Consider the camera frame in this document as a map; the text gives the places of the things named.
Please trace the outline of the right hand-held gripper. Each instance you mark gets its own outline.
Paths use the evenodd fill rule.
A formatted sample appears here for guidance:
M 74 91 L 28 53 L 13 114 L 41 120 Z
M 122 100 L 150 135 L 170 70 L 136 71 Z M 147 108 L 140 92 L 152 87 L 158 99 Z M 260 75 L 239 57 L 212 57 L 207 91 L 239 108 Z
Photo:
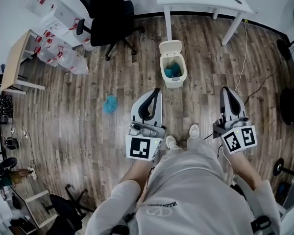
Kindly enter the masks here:
M 213 123 L 213 138 L 221 138 L 229 154 L 234 154 L 257 145 L 255 126 L 245 117 L 242 99 L 228 87 L 220 91 L 220 111 L 225 120 Z

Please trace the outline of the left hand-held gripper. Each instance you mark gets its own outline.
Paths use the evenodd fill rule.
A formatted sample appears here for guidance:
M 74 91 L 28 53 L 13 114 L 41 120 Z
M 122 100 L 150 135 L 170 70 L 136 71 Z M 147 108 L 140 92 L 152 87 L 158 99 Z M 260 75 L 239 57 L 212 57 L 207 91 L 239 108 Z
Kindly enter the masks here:
M 129 133 L 125 136 L 128 158 L 144 161 L 155 158 L 166 132 L 162 119 L 162 92 L 159 88 L 154 88 L 143 94 L 131 108 L 132 122 L 129 123 Z

